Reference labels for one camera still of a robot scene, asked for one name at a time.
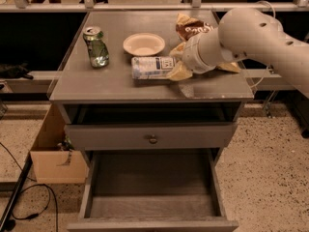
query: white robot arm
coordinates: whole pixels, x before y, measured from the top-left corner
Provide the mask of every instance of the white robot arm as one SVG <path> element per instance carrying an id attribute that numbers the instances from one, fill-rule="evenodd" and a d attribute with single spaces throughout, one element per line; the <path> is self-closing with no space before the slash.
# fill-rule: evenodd
<path id="1" fill-rule="evenodd" d="M 309 44 L 287 35 L 277 19 L 255 9 L 230 10 L 217 28 L 190 38 L 183 51 L 183 62 L 195 73 L 243 59 L 272 66 L 309 98 Z"/>

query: bottle label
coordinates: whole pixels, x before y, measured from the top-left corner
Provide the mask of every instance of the bottle label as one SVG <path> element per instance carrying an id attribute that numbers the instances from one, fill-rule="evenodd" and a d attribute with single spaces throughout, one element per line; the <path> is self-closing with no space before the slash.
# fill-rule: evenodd
<path id="1" fill-rule="evenodd" d="M 134 79 L 166 79 L 176 60 L 173 57 L 133 57 L 131 63 Z"/>

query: terrazzo floor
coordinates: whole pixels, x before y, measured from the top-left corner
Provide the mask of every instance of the terrazzo floor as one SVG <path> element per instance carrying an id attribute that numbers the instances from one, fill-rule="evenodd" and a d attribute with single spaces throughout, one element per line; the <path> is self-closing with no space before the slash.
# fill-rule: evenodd
<path id="1" fill-rule="evenodd" d="M 49 105 L 8 104 L 0 120 L 0 141 L 23 165 L 26 153 L 39 131 Z M 241 112 L 239 127 L 224 150 L 216 171 L 229 220 L 237 220 L 236 232 L 309 231 L 309 139 L 285 104 L 272 107 L 269 119 L 258 103 Z M 0 148 L 0 180 L 12 181 L 19 175 L 10 155 Z M 35 178 L 32 170 L 30 177 Z M 26 181 L 25 187 L 34 183 Z M 59 231 L 77 221 L 83 185 L 50 185 L 57 196 Z M 9 200 L 0 192 L 0 212 Z M 14 208 L 17 217 L 40 211 L 48 201 L 45 188 L 25 192 Z M 55 205 L 32 220 L 17 220 L 16 232 L 54 232 Z"/>

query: can lid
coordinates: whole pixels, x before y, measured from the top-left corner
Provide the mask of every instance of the can lid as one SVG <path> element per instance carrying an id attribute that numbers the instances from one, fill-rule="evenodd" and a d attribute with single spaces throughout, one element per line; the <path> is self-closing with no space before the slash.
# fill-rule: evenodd
<path id="1" fill-rule="evenodd" d="M 97 35 L 100 32 L 100 28 L 97 26 L 86 27 L 84 29 L 85 35 Z"/>

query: drawer knob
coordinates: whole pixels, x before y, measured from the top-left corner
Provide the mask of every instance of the drawer knob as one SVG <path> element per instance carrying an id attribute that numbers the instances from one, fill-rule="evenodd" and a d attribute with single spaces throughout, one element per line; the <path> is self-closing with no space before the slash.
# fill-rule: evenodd
<path id="1" fill-rule="evenodd" d="M 151 135 L 148 140 L 151 144 L 157 143 L 157 138 L 155 137 L 155 135 Z"/>

